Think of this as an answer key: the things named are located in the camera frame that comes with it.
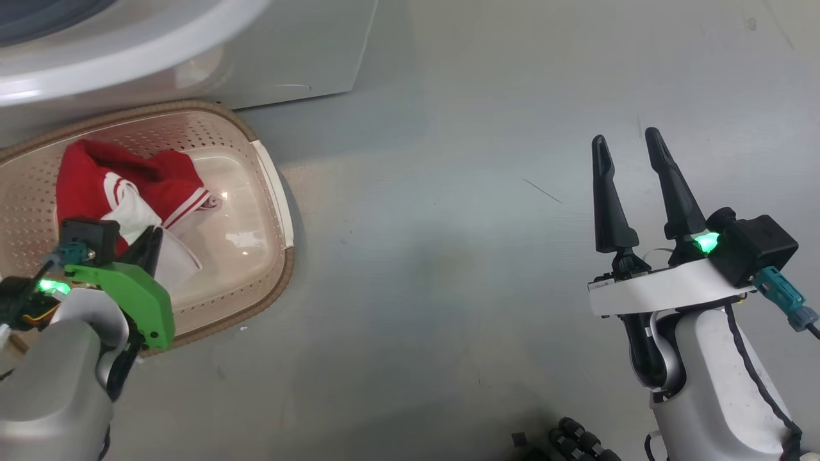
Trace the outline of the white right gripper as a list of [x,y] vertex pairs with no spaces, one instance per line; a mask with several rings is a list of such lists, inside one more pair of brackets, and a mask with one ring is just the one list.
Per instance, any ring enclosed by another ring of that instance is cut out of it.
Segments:
[[[645,129],[644,136],[650,165],[658,175],[664,198],[666,239],[689,238],[705,231],[705,217],[659,129],[649,127]],[[608,254],[634,248],[639,245],[639,236],[628,225],[613,181],[615,167],[604,136],[596,135],[591,148],[596,251]],[[730,285],[708,259],[653,271],[632,279],[605,279],[588,285],[591,311],[598,317],[705,305],[754,289],[750,284],[741,287]]]

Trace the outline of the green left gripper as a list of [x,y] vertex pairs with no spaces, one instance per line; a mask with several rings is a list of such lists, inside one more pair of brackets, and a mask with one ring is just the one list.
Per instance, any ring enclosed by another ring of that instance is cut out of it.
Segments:
[[167,350],[176,337],[172,301],[156,282],[164,230],[147,227],[119,256],[106,266],[70,264],[65,275],[71,281],[96,286],[108,295],[135,323],[148,348]]

